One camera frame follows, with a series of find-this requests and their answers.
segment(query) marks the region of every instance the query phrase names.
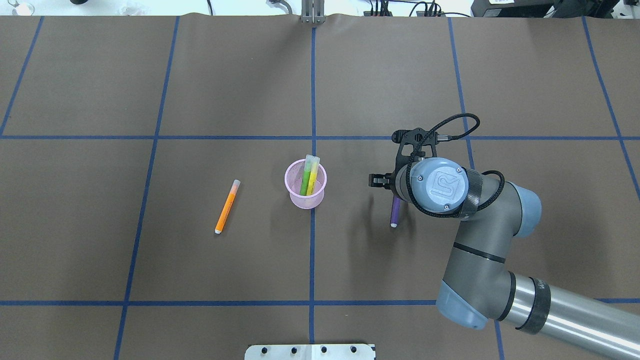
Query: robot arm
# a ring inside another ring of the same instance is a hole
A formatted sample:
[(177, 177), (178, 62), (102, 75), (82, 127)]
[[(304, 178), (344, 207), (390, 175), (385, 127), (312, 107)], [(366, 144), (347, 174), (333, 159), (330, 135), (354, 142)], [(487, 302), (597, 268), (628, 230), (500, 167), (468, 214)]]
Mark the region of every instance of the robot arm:
[[(473, 118), (475, 129), (479, 121)], [(392, 190), (428, 215), (461, 219), (438, 310), (473, 329), (482, 329), (489, 318), (505, 320), (529, 334), (546, 334), (607, 357), (640, 359), (640, 316), (505, 269), (511, 239), (528, 236), (540, 221), (540, 199), (501, 174), (499, 181), (438, 158), (435, 145), (455, 138), (434, 129), (396, 131), (396, 169), (369, 176), (370, 186)], [(425, 157), (425, 143), (434, 157)], [(401, 156), (405, 145), (413, 146), (412, 156)]]

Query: yellow marker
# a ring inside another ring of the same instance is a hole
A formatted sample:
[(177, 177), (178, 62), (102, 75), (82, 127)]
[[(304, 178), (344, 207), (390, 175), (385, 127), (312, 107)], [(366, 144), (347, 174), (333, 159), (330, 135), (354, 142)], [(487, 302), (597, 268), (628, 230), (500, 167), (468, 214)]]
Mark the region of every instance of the yellow marker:
[(234, 184), (231, 185), (231, 190), (229, 190), (229, 195), (227, 196), (225, 207), (222, 208), (222, 214), (220, 214), (220, 218), (218, 219), (218, 224), (216, 225), (216, 234), (222, 233), (222, 229), (225, 226), (225, 222), (227, 222), (229, 211), (231, 211), (231, 205), (234, 204), (234, 200), (236, 199), (236, 193), (238, 192), (239, 187), (240, 187), (240, 180), (237, 180), (237, 179), (234, 180)]
[(318, 177), (318, 165), (320, 165), (320, 158), (314, 156), (311, 162), (311, 174), (309, 174), (309, 186), (307, 187), (307, 196), (314, 193), (314, 185)]

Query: black band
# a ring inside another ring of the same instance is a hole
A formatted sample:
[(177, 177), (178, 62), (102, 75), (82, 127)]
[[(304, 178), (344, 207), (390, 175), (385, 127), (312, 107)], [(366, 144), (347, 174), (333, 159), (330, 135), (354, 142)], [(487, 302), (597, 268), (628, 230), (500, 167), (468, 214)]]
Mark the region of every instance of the black band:
[(507, 301), (507, 306), (504, 307), (502, 315), (500, 315), (500, 317), (497, 319), (500, 322), (503, 321), (509, 314), (509, 311), (511, 311), (511, 306), (513, 306), (513, 299), (516, 297), (516, 275), (514, 275), (513, 272), (509, 272), (509, 276), (511, 276), (511, 291), (509, 292), (509, 300)]
[(480, 196), (482, 195), (482, 175), (474, 169), (465, 169), (467, 172), (467, 179), (469, 180), (469, 189), (467, 191), (467, 198), (462, 203), (459, 218), (466, 220), (478, 211), (480, 205)]
[(460, 249), (462, 251), (466, 251), (466, 252), (468, 252), (470, 254), (473, 254), (473, 255), (481, 256), (481, 257), (483, 257), (485, 259), (497, 261), (498, 263), (504, 264), (504, 262), (507, 261), (507, 259), (501, 258), (500, 256), (489, 254), (488, 252), (480, 251), (480, 250), (474, 249), (472, 247), (468, 247), (466, 245), (462, 245), (460, 243), (453, 243), (453, 247), (456, 248), (456, 249)]
[(547, 316), (549, 315), (549, 308), (551, 307), (551, 289), (549, 284), (540, 280), (530, 277), (533, 281), (533, 288), (536, 292), (533, 298), (533, 306), (531, 306), (531, 312), (527, 321), (522, 324), (521, 327), (517, 327), (516, 330), (522, 330), (529, 334), (537, 334), (547, 322)]

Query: ur logo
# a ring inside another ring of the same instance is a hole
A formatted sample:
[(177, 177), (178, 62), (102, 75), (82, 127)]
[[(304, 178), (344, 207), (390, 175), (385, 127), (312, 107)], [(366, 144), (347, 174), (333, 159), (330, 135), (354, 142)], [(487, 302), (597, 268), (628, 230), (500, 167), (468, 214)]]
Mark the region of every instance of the ur logo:
[(431, 193), (447, 200), (453, 200), (459, 183), (460, 179), (457, 177), (438, 171), (433, 180), (433, 185), (431, 185)]

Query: purple marker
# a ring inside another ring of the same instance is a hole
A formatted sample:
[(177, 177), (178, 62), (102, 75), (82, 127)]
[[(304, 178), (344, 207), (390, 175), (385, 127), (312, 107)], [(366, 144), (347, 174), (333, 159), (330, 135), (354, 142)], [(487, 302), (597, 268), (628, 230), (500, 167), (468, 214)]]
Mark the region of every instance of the purple marker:
[(398, 226), (398, 215), (400, 214), (400, 202), (402, 200), (394, 195), (394, 203), (391, 205), (391, 227)]

